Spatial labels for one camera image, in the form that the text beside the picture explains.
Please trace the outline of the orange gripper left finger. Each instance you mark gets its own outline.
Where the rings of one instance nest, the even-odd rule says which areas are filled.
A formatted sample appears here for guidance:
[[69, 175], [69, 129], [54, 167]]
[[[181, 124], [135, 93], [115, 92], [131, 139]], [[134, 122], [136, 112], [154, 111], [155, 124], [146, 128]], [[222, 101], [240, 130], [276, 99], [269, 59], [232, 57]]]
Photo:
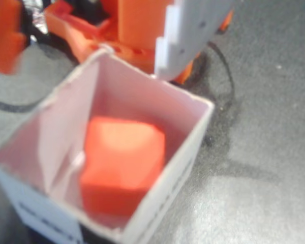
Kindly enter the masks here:
[[26, 37], [20, 30], [22, 3], [0, 1], [0, 73], [12, 74]]

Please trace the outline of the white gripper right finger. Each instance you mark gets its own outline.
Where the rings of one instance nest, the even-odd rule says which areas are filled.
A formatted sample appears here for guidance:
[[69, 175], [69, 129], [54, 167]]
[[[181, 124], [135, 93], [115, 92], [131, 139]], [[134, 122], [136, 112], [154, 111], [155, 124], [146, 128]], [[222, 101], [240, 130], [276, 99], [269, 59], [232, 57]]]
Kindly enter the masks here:
[[173, 1], [166, 7], [163, 34], [156, 39], [154, 74], [172, 80], [203, 49], [234, 1]]

